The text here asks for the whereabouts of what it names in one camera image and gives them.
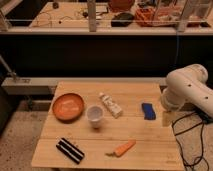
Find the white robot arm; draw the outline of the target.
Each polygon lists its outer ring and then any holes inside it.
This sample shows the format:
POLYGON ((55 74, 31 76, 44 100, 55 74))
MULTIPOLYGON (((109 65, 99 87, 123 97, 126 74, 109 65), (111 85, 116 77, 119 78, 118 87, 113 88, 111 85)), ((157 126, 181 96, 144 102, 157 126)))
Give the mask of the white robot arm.
POLYGON ((162 125, 169 126, 186 102, 196 106, 202 115, 213 119, 213 89, 206 82, 208 71, 201 64, 191 64, 173 70, 166 76, 167 87, 160 96, 162 125))

